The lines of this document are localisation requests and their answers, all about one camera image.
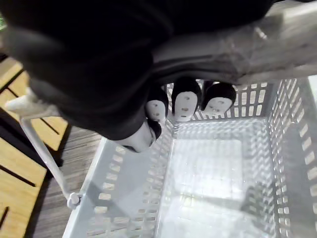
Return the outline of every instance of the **plastic storage basket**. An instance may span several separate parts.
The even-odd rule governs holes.
[[[171,95],[172,85],[168,86]],[[253,84],[225,115],[167,120],[147,152],[102,139],[65,238],[316,238],[309,80]]]

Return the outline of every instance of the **plastic wrap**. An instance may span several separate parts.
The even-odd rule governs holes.
[[[317,74],[317,3],[275,4],[265,18],[215,33],[184,35],[154,52],[153,78],[250,84]]]

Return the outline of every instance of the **wooden floor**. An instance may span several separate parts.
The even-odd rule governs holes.
[[[71,191],[79,191],[94,157],[101,136],[80,128],[71,129],[62,155],[61,167]],[[27,238],[61,238],[70,209],[55,179],[43,185],[26,233]]]

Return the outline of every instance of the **black garment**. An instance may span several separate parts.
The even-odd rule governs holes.
[[[263,17],[272,0],[0,0],[8,54],[72,125],[113,140],[145,120],[151,50],[173,35]]]

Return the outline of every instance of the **wooden slat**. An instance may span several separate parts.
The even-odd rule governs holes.
[[[0,63],[0,88],[10,81],[20,70],[22,65],[12,58],[6,58]]]
[[[5,89],[0,94],[0,107],[11,115],[14,119],[19,121],[18,115],[15,113],[9,112],[4,107],[5,103],[9,100],[15,99],[16,97],[7,89]],[[63,135],[58,135],[55,131],[49,128],[41,119],[32,120],[32,126],[39,135],[39,137],[46,143],[49,147],[54,150],[58,150],[59,144],[62,140]]]
[[[29,81],[27,72],[21,73],[10,85],[9,88],[17,95],[25,95],[25,89]],[[54,130],[56,130],[61,137],[64,135],[67,128],[67,122],[59,117],[43,118]]]
[[[54,128],[54,130],[60,134],[62,139],[68,125],[67,121],[59,117],[43,118],[43,120],[46,121],[52,128]]]
[[[10,85],[8,86],[17,96],[25,95],[25,90],[28,85],[29,75],[22,72]]]
[[[32,187],[0,170],[0,198],[9,211],[0,230],[0,238],[22,238],[40,187]]]
[[[0,165],[41,186],[46,169],[0,138]]]

